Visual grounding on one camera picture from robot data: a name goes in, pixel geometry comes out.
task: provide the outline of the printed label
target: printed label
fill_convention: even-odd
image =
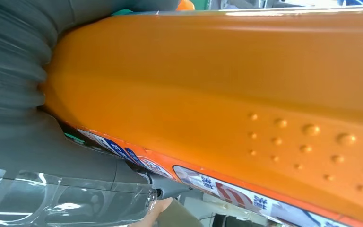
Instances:
[[[145,168],[164,177],[174,179],[173,176],[168,171],[166,171],[163,167],[161,167],[157,163],[147,159],[146,157],[139,156],[139,159],[141,160],[141,162],[144,163]]]
[[[288,226],[349,227],[182,166],[174,166],[173,170],[177,177],[187,185],[209,192],[209,194],[226,202],[256,212],[269,219],[276,219]]]
[[[130,162],[134,162],[133,159],[131,159],[126,152],[123,150],[123,148],[121,148],[119,145],[117,145],[115,142],[113,142],[112,140],[97,136],[95,134],[92,134],[88,131],[84,131],[81,129],[77,129],[81,134],[87,136],[88,138],[96,141],[97,143],[99,143],[101,146],[103,146],[104,148],[107,148],[108,150],[112,151],[113,153],[115,153],[116,155],[130,161]]]
[[[134,153],[134,151],[132,151],[130,148],[124,148],[126,150],[126,152],[130,155],[130,157],[134,160],[135,163],[137,163],[138,165],[142,166],[142,167],[146,167],[141,161],[140,159],[137,157],[137,155]]]

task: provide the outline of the clear plastic wrap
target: clear plastic wrap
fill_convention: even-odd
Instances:
[[[0,226],[113,227],[141,220],[155,204],[149,184],[113,183],[0,169]]]

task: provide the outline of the orange inflatable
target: orange inflatable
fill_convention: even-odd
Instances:
[[[176,11],[194,10],[194,4],[189,0],[180,0]]]
[[[47,107],[130,162],[281,222],[363,227],[363,8],[111,17],[47,71]]]

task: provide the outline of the orange plastic part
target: orange plastic part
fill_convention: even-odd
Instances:
[[[84,26],[55,50],[46,105],[169,171],[362,226],[363,13],[281,12]]]
[[[194,10],[194,4],[189,0],[180,0],[179,4],[177,5],[176,11],[188,11]]]

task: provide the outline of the raised dot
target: raised dot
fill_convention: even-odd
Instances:
[[[276,119],[275,120],[275,125],[279,128],[285,128],[287,127],[287,121],[285,119]]]
[[[248,137],[250,137],[251,139],[256,139],[258,137],[258,135],[256,133],[249,132]]]
[[[281,138],[279,138],[279,137],[272,138],[271,141],[272,141],[272,143],[274,145],[277,145],[277,146],[279,146],[279,145],[281,145],[283,143],[283,140]]]
[[[325,180],[327,180],[327,181],[334,181],[334,180],[335,180],[335,177],[334,177],[334,176],[332,176],[332,175],[324,175],[324,178],[325,178]]]
[[[332,156],[332,161],[334,163],[343,163],[344,160],[345,160],[344,157],[341,156],[341,155],[334,155],[334,156]]]
[[[278,156],[276,156],[276,155],[273,155],[273,156],[271,157],[271,159],[272,159],[272,161],[274,161],[274,162],[278,162],[278,161],[279,161],[279,157],[278,157]]]
[[[308,154],[308,153],[311,153],[312,152],[312,147],[309,146],[309,145],[302,145],[300,147],[300,151],[304,154]]]
[[[360,192],[363,192],[363,185],[357,186],[357,190],[360,191]]]
[[[250,113],[248,114],[248,118],[250,118],[252,121],[256,121],[258,119],[258,115],[256,113]]]
[[[309,125],[304,126],[302,131],[307,136],[317,136],[320,133],[320,127],[313,125],[313,124],[309,124]]]
[[[249,150],[249,151],[248,151],[248,153],[249,153],[250,155],[252,155],[252,156],[254,156],[254,155],[256,155],[256,154],[257,154],[257,152],[256,152],[256,151],[254,151],[254,150]]]
[[[350,134],[340,134],[337,137],[337,141],[341,145],[348,146],[348,145],[355,144],[355,142],[357,141],[357,137],[355,137],[354,135],[350,135]]]
[[[301,164],[295,164],[294,168],[297,170],[302,170],[304,167]]]

